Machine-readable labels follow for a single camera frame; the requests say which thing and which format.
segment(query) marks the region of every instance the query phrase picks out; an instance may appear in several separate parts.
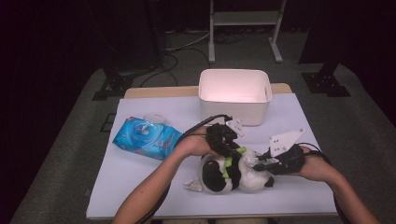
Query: wrist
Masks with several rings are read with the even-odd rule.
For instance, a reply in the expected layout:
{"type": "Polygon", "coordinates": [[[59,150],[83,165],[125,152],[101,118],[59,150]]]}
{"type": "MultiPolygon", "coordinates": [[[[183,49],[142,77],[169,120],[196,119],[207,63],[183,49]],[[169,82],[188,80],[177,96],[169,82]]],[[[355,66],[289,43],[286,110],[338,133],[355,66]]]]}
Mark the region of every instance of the wrist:
{"type": "Polygon", "coordinates": [[[191,154],[186,148],[184,148],[182,145],[179,145],[175,147],[171,155],[175,156],[179,160],[184,160],[188,158],[191,154]]]}
{"type": "Polygon", "coordinates": [[[341,188],[345,183],[347,183],[346,178],[339,172],[334,172],[330,177],[325,180],[325,183],[333,190],[341,188]]]}

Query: wet wipes pack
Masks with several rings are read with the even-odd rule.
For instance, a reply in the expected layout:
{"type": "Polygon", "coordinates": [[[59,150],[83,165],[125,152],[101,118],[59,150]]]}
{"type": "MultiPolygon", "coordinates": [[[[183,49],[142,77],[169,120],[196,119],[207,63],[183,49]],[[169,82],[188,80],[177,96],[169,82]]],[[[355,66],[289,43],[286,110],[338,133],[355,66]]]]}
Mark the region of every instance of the wet wipes pack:
{"type": "Polygon", "coordinates": [[[181,132],[171,126],[130,117],[113,140],[117,147],[163,161],[174,149],[181,132]]]}

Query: white tabletop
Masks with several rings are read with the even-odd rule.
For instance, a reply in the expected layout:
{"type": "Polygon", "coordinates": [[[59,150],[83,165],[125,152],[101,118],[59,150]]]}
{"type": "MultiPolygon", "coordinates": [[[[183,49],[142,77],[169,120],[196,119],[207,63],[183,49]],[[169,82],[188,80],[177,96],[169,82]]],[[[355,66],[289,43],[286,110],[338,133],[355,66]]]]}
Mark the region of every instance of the white tabletop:
{"type": "MultiPolygon", "coordinates": [[[[121,99],[106,155],[92,191],[87,218],[113,218],[127,195],[161,163],[121,150],[112,144],[125,119],[143,118],[147,114],[165,117],[166,125],[173,126],[181,132],[201,121],[199,98],[196,96],[121,99]]],[[[245,136],[236,139],[235,142],[242,147],[263,153],[269,147],[270,136],[301,128],[305,129],[305,134],[298,142],[308,142],[317,146],[318,143],[295,94],[274,94],[264,123],[256,127],[244,127],[245,136]]],[[[336,214],[332,192],[327,185],[297,176],[276,175],[272,188],[254,194],[247,194],[238,189],[225,195],[186,190],[182,184],[197,176],[199,160],[200,158],[190,157],[182,162],[168,196],[155,217],[280,217],[336,214]]]]}

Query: wooden table edge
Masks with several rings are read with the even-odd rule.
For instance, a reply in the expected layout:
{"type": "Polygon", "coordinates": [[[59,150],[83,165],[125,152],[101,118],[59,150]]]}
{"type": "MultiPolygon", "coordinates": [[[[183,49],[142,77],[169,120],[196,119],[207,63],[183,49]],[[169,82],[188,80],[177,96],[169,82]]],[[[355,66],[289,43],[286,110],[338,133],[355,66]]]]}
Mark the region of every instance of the wooden table edge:
{"type": "MultiPolygon", "coordinates": [[[[291,88],[286,83],[271,83],[271,91],[277,93],[292,93],[291,88]]],[[[150,88],[131,88],[125,92],[125,99],[132,98],[151,98],[151,97],[178,97],[178,96],[197,96],[198,86],[182,87],[150,87],[150,88]]]]}

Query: metal shelf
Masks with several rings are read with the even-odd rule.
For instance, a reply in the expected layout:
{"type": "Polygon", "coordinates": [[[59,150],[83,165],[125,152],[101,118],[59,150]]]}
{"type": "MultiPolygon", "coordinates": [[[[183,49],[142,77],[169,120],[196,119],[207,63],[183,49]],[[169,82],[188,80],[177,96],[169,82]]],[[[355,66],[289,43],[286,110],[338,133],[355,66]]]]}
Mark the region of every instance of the metal shelf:
{"type": "Polygon", "coordinates": [[[275,31],[272,37],[268,38],[271,50],[277,63],[282,63],[279,49],[276,45],[277,34],[279,33],[280,23],[283,18],[287,0],[281,0],[279,11],[233,11],[233,12],[215,12],[214,0],[210,0],[210,31],[209,31],[209,62],[215,62],[215,42],[214,42],[214,26],[227,25],[274,25],[275,31]]]}
{"type": "Polygon", "coordinates": [[[215,12],[214,25],[275,25],[278,11],[215,12]]]}

